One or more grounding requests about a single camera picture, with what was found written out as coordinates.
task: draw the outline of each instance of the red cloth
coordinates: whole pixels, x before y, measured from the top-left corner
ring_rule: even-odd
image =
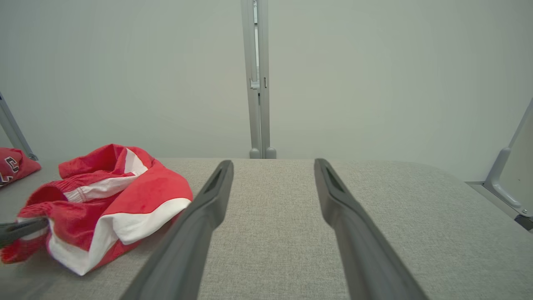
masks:
[[[59,165],[63,180],[41,186],[18,221],[49,227],[2,249],[5,263],[48,252],[79,275],[135,248],[192,201],[189,184],[137,147],[107,145]]]
[[[0,186],[4,186],[41,169],[41,165],[29,159],[22,150],[0,148]]]

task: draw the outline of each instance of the gray fabric surface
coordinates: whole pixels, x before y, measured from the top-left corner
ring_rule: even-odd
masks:
[[[200,299],[347,298],[333,230],[320,215],[310,160],[233,160],[225,221],[214,232]],[[199,192],[220,159],[161,159]],[[533,237],[476,191],[432,167],[331,162],[431,299],[531,298]],[[57,163],[0,189],[11,222]],[[0,266],[2,286],[34,286],[42,299],[114,299],[163,231],[79,277],[46,252]]]

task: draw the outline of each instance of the white wall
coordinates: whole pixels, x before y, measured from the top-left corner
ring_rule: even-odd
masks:
[[[11,141],[5,134],[4,129],[0,126],[0,147],[2,148],[11,148],[13,145],[11,144]]]
[[[240,1],[3,1],[0,91],[39,159],[248,157]]]
[[[278,158],[402,160],[485,180],[533,97],[533,2],[269,2]]]

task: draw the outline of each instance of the fabric table surface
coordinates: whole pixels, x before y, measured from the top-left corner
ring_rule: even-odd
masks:
[[[199,299],[347,299],[335,233],[321,216],[312,160],[232,159],[224,222],[215,230]],[[160,159],[196,195],[221,159]],[[0,188],[0,222],[57,180],[57,162]],[[430,299],[533,295],[533,236],[475,190],[445,172],[406,162],[330,161]],[[164,229],[108,265],[80,277],[43,250],[0,266],[0,288],[41,299],[117,299]]]

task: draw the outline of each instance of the metal frame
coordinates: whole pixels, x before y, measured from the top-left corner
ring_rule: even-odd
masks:
[[[9,141],[13,145],[14,148],[21,149],[24,151],[24,153],[32,160],[36,161],[37,155],[33,153],[30,146],[28,145],[28,142],[26,141],[26,138],[22,134],[22,131],[20,131],[20,128],[15,121],[15,118],[13,117],[13,114],[11,114],[11,111],[9,110],[9,107],[7,106],[7,103],[5,102],[5,98],[0,92],[0,125],[5,131],[5,134],[9,138]]]
[[[261,92],[261,153],[263,158],[275,159],[276,149],[270,146],[268,0],[257,0],[257,34],[259,41],[259,85]]]
[[[246,65],[246,88],[248,90],[248,113],[250,116],[250,135],[252,139],[251,159],[262,158],[261,120],[259,96],[257,94],[257,61],[255,58],[255,23],[253,0],[241,0],[243,15],[244,61]]]
[[[495,194],[498,198],[502,199],[505,203],[507,203],[507,205],[516,210],[518,214],[526,217],[533,217],[533,208],[530,208],[528,211],[528,209],[524,207],[518,199],[513,197],[513,195],[511,195],[500,183],[500,175],[502,174],[502,171],[505,167],[505,163],[507,163],[507,160],[511,155],[511,148],[513,147],[516,138],[518,137],[518,134],[522,130],[522,127],[524,126],[526,119],[532,110],[533,99],[529,103],[529,106],[526,109],[526,113],[524,113],[524,117],[522,118],[522,121],[520,121],[520,124],[518,125],[518,128],[513,138],[511,139],[509,147],[503,148],[500,151],[498,157],[496,158],[496,161],[494,162],[494,165],[492,166],[492,169],[490,169],[489,175],[487,176],[487,180],[485,181],[485,183],[483,183],[483,186],[489,191],[491,191],[492,194]]]

